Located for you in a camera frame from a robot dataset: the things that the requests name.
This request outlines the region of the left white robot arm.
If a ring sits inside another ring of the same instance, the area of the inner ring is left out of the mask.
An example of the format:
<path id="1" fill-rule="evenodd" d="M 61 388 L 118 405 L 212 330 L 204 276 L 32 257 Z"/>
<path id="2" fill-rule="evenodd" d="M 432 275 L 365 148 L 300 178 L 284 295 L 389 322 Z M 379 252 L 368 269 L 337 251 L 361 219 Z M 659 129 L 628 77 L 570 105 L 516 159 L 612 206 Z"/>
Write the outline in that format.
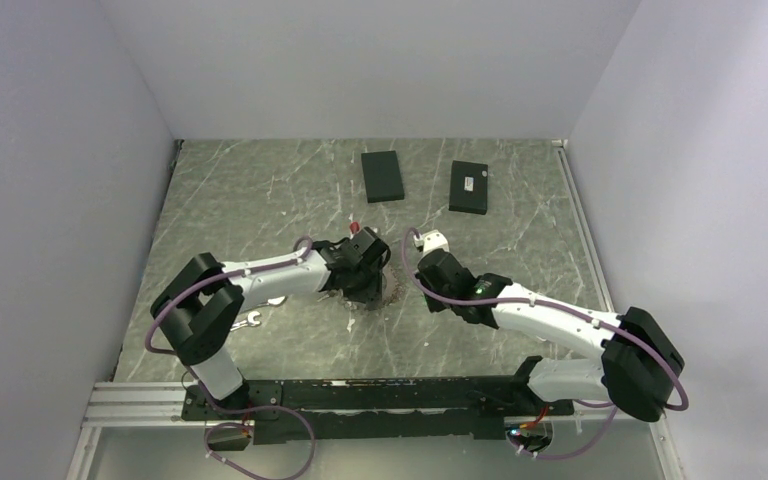
<path id="1" fill-rule="evenodd" d="M 299 238 L 293 250 L 271 258 L 222 262 L 206 252 L 194 256 L 155 299 L 147 351 L 162 332 L 168 348 L 208 394 L 208 407 L 224 420 L 247 406 L 249 385 L 226 341 L 240 313 L 278 297 L 337 293 L 350 303 L 378 307 L 385 296 L 385 270 L 392 251 L 368 228 L 337 241 Z"/>

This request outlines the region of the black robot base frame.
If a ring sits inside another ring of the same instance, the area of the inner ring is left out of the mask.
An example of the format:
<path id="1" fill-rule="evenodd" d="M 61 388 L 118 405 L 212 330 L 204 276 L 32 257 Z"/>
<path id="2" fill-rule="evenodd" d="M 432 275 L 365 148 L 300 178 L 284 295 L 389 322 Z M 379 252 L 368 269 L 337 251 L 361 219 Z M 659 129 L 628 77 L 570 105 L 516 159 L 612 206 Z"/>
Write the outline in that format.
<path id="1" fill-rule="evenodd" d="M 569 400 L 547 403 L 522 374 L 428 378 L 249 380 L 216 408 L 187 387 L 186 422 L 245 420 L 256 445 L 306 440 L 470 436 L 501 440 L 518 419 L 569 417 Z"/>

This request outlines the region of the plain black rectangular box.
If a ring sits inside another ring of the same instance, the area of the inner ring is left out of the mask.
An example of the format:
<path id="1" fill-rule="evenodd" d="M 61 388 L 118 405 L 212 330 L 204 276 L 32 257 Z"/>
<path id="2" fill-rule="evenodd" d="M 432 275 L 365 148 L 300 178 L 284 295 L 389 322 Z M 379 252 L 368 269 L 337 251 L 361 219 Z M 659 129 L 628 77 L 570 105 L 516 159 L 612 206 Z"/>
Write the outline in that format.
<path id="1" fill-rule="evenodd" d="M 361 166 L 368 203 L 405 199 L 396 151 L 365 152 L 361 155 Z"/>

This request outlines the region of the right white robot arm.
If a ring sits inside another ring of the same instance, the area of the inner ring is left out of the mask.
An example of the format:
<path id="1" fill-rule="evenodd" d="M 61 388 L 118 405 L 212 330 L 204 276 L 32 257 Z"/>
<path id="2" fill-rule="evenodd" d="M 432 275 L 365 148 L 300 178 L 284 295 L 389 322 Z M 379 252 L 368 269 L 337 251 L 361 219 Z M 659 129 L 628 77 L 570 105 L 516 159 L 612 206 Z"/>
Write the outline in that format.
<path id="1" fill-rule="evenodd" d="M 689 406 L 679 381 L 684 359 L 644 309 L 616 313 L 571 305 L 504 276 L 475 276 L 444 249 L 424 254 L 415 278 L 432 312 L 450 310 L 469 324 L 526 333 L 577 353 L 575 359 L 526 361 L 519 372 L 524 379 L 510 391 L 524 415 L 548 402 L 592 400 L 656 422 L 668 410 Z"/>

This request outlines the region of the lower silver wrench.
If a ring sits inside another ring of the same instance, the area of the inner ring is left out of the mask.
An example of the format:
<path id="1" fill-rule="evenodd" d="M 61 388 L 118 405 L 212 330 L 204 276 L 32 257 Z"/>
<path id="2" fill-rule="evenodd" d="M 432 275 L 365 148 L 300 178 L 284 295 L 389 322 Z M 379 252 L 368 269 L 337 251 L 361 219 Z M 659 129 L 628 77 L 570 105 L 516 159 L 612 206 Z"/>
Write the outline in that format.
<path id="1" fill-rule="evenodd" d="M 259 311 L 249 311 L 246 316 L 234 322 L 230 328 L 231 331 L 236 331 L 242 328 L 254 328 L 261 325 L 261 313 Z"/>

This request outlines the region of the black box with label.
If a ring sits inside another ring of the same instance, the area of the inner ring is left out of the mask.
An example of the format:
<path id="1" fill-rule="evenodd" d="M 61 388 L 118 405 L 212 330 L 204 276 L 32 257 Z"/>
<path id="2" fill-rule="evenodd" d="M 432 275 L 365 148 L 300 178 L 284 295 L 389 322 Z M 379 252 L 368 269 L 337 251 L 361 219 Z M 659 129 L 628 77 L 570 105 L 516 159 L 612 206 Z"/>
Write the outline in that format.
<path id="1" fill-rule="evenodd" d="M 455 160 L 451 165 L 450 211 L 485 215 L 488 211 L 487 164 Z"/>

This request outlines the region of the aluminium rail frame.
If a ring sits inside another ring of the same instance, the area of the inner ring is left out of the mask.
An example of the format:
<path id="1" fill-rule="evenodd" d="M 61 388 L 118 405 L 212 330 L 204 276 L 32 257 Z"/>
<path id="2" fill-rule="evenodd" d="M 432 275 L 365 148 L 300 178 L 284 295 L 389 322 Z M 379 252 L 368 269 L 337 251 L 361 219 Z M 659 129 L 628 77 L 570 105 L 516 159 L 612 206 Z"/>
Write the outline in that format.
<path id="1" fill-rule="evenodd" d="M 683 367 L 551 141 L 187 140 L 71 473 L 672 478 Z"/>

